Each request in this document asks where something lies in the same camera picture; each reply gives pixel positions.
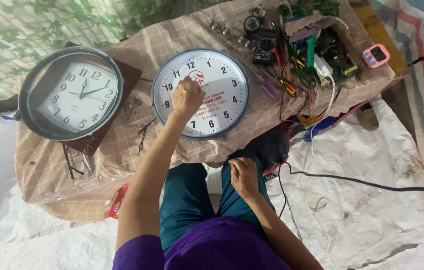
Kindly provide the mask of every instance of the purple shirt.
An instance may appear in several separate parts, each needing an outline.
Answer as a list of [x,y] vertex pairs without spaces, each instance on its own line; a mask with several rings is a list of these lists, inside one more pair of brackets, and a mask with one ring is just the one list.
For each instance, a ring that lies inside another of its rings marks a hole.
[[113,270],[290,270],[257,228],[235,217],[208,219],[188,230],[163,254],[158,236],[138,236],[121,246]]

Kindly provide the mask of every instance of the beige plaid cloth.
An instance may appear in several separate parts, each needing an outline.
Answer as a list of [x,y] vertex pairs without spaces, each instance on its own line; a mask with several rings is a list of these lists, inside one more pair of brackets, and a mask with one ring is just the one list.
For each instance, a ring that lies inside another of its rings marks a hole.
[[[215,21],[227,22],[231,27],[235,15],[255,7],[256,1],[234,0],[190,16],[163,21],[115,44],[107,53],[143,70],[142,77],[153,79],[161,65],[186,49],[215,48],[228,52],[223,36],[208,29],[209,20],[213,18]],[[238,15],[234,25],[241,26],[247,16],[247,12]],[[352,31],[353,50],[362,52],[373,45],[345,0],[342,0],[341,4],[341,18]],[[237,54],[251,59],[251,53],[245,49],[240,49],[232,56]],[[243,120],[226,137],[209,141],[180,139],[172,157],[171,167],[183,162],[224,161],[229,154],[242,149],[250,140],[280,123],[280,100],[272,99],[250,71],[245,67],[244,69],[251,82],[251,103]],[[350,107],[377,95],[393,77],[394,73],[389,66],[383,65],[372,70],[366,78],[348,80],[343,84],[329,115],[337,116],[341,112],[347,112]],[[22,81],[17,81],[17,91]],[[108,211],[105,207],[107,201],[130,179],[140,164],[140,157],[144,156],[162,128],[155,120],[147,131],[143,153],[138,157],[138,145],[142,137],[137,133],[138,128],[155,117],[150,101],[150,87],[149,82],[138,82],[129,100],[137,99],[141,104],[132,111],[123,109],[119,114],[99,149],[90,158],[92,171],[86,168],[82,155],[72,158],[72,166],[85,172],[83,176],[76,173],[75,176],[79,177],[75,180],[70,177],[62,145],[36,135],[20,123],[15,167],[23,199],[28,203],[40,204],[58,218],[78,221],[103,220],[104,212]],[[330,89],[317,89],[317,100],[311,107],[312,115],[320,114],[327,107],[330,95]],[[297,98],[287,96],[284,99],[283,118],[296,114],[304,100],[302,93],[299,93]]]

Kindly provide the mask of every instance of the purple sleeve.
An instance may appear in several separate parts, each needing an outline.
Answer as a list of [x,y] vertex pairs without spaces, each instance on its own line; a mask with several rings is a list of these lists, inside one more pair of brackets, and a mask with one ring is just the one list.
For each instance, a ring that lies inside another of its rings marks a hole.
[[142,235],[115,252],[112,270],[163,270],[165,258],[158,236]]

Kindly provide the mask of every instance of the person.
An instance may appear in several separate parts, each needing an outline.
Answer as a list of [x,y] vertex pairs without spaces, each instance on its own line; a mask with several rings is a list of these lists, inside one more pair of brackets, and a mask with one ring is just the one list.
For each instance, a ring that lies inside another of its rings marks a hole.
[[224,164],[217,215],[201,163],[169,169],[181,132],[204,96],[190,77],[174,89],[173,112],[120,208],[113,269],[323,269],[275,213],[253,152],[238,150]]

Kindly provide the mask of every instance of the white clock face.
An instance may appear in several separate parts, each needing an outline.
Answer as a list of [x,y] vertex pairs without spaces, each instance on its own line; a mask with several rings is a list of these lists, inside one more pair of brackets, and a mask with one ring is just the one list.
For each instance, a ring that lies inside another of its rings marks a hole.
[[38,110],[68,131],[84,131],[107,116],[117,86],[114,73],[97,65],[72,62]]
[[196,80],[206,95],[197,113],[187,122],[183,135],[214,136],[233,126],[245,113],[248,84],[240,66],[220,52],[197,49],[171,59],[156,77],[153,98],[164,122],[173,111],[171,94],[185,76]]

